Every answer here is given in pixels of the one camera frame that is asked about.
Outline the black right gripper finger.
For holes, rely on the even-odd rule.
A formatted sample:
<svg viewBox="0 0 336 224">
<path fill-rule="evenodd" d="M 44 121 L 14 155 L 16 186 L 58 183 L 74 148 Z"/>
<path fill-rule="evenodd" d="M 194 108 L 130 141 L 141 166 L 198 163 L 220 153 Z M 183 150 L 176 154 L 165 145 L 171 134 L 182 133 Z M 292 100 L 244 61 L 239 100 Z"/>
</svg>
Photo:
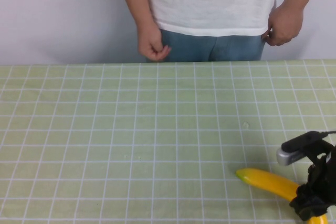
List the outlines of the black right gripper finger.
<svg viewBox="0 0 336 224">
<path fill-rule="evenodd" d="M 319 198 L 294 198 L 290 203 L 302 221 L 320 217 L 327 213 L 329 205 Z"/>
<path fill-rule="evenodd" d="M 318 197 L 324 202 L 330 201 L 330 188 L 328 184 L 309 184 L 305 183 L 297 189 L 298 197 Z"/>
</svg>

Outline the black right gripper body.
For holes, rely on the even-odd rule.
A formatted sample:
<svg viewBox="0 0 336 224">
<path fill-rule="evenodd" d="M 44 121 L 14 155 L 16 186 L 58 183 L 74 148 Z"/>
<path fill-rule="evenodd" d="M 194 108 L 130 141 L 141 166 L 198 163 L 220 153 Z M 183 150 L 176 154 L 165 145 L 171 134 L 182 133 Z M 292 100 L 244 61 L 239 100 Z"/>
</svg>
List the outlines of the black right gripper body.
<svg viewBox="0 0 336 224">
<path fill-rule="evenodd" d="M 309 168 L 309 185 L 312 190 L 335 190 L 335 146 L 324 149 L 320 158 L 317 154 Z"/>
</svg>

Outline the person's left hand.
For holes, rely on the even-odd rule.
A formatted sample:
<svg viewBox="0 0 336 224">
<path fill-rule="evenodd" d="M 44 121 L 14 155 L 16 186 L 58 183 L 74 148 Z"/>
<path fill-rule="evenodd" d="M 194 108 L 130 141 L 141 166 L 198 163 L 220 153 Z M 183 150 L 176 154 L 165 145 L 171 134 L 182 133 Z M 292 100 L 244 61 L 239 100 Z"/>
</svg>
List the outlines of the person's left hand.
<svg viewBox="0 0 336 224">
<path fill-rule="evenodd" d="M 302 8 L 282 4 L 270 13 L 262 39 L 270 46 L 282 46 L 298 36 L 302 23 Z"/>
</svg>

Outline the person's right hand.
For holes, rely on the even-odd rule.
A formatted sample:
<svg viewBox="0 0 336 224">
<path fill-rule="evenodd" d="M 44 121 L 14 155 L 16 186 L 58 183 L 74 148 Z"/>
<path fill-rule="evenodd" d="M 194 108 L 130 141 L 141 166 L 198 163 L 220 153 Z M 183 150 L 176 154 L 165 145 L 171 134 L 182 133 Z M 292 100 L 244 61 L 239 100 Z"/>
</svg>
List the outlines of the person's right hand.
<svg viewBox="0 0 336 224">
<path fill-rule="evenodd" d="M 137 24 L 138 50 L 146 59 L 162 61 L 171 52 L 171 47 L 163 45 L 162 33 L 155 22 Z"/>
</svg>

